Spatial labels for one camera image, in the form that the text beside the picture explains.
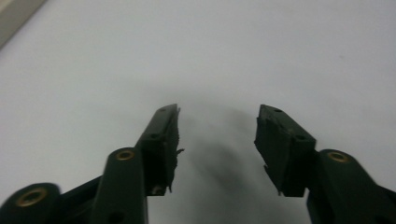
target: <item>screw hole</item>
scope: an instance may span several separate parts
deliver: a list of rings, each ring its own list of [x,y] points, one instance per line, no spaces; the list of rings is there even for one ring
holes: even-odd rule
[[[348,162],[349,158],[344,155],[343,153],[339,153],[339,152],[329,152],[327,154],[330,159],[334,160],[334,161],[339,161],[339,162]]]
[[[302,136],[302,135],[296,135],[296,138],[299,139],[299,140],[305,140],[305,137]]]
[[[119,152],[116,157],[119,161],[127,161],[134,157],[134,152],[132,152],[131,150],[124,150],[122,152]]]
[[[24,193],[18,200],[17,206],[27,207],[40,202],[47,196],[47,190],[43,188],[31,189]]]
[[[108,216],[108,223],[121,223],[125,219],[123,212],[113,212]]]

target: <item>white object edge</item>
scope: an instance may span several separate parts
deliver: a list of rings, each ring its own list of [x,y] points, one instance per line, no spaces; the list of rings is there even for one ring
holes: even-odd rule
[[[46,0],[0,0],[0,48]]]

